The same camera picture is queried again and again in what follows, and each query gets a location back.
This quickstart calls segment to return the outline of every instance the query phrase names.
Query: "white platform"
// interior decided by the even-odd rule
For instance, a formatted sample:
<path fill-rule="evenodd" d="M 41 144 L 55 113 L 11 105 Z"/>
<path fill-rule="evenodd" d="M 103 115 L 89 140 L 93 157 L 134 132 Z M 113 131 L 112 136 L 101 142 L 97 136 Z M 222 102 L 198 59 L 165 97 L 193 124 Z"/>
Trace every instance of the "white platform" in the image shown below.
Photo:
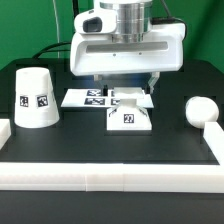
<path fill-rule="evenodd" d="M 108 96 L 101 96 L 100 89 L 69 89 L 61 104 L 61 107 L 112 107 L 119 103 L 113 90 L 108 90 Z M 154 108 L 150 94 L 144 94 L 142 99 L 137 100 L 137 105 L 144 108 Z"/>

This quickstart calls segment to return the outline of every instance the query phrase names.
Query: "white cup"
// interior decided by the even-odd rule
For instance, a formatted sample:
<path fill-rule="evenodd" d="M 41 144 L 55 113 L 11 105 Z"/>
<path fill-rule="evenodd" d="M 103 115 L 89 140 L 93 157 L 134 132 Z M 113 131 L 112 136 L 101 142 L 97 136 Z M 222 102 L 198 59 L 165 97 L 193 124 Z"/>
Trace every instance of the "white cup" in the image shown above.
<path fill-rule="evenodd" d="M 15 123 L 24 128 L 43 128 L 58 120 L 49 70 L 40 67 L 17 70 Z"/>

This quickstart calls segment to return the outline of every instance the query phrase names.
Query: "black surface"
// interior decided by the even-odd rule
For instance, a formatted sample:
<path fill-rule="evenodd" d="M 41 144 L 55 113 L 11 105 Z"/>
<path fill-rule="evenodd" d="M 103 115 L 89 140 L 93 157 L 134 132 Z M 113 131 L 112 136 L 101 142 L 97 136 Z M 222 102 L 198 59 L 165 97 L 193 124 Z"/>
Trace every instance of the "black surface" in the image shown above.
<path fill-rule="evenodd" d="M 224 77 L 210 64 L 186 62 L 184 72 L 161 74 L 152 96 L 155 108 L 149 110 L 153 130 L 136 133 L 106 131 L 106 109 L 61 108 L 67 89 L 98 88 L 99 83 L 92 76 L 73 76 L 67 60 L 55 62 L 17 60 L 0 73 L 0 112 L 11 118 L 13 132 L 0 152 L 0 161 L 217 164 L 202 131 L 188 125 L 185 118 L 185 104 L 190 97 L 212 97 L 219 107 L 224 102 Z M 29 66 L 44 66 L 51 71 L 61 117 L 56 125 L 25 129 L 13 122 L 15 71 Z M 107 76 L 101 86 L 144 88 L 149 77 Z"/>
<path fill-rule="evenodd" d="M 17 60 L 0 72 L 0 116 L 13 118 L 15 71 L 43 66 L 51 71 L 60 108 L 68 88 L 97 88 L 92 77 L 75 77 L 67 60 Z M 114 86 L 142 86 L 148 75 L 107 77 Z M 211 64 L 189 61 L 184 71 L 162 73 L 149 111 L 153 131 L 106 131 L 105 109 L 61 110 L 61 120 L 44 129 L 24 129 L 12 123 L 13 135 L 0 151 L 0 161 L 124 162 L 217 164 L 202 138 L 188 125 L 186 101 L 208 96 L 219 109 L 223 127 L 224 76 Z M 0 192 L 0 223 L 222 223 L 223 194 L 117 192 Z"/>

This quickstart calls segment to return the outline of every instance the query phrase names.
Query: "white foam barrier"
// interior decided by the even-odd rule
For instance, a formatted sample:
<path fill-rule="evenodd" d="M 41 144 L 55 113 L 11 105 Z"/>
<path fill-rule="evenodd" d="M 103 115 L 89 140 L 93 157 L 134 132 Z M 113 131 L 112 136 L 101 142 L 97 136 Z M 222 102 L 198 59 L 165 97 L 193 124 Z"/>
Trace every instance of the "white foam barrier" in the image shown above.
<path fill-rule="evenodd" d="M 9 119 L 0 119 L 0 150 L 11 136 Z"/>
<path fill-rule="evenodd" d="M 0 190 L 224 193 L 224 134 L 204 137 L 220 165 L 0 163 Z"/>

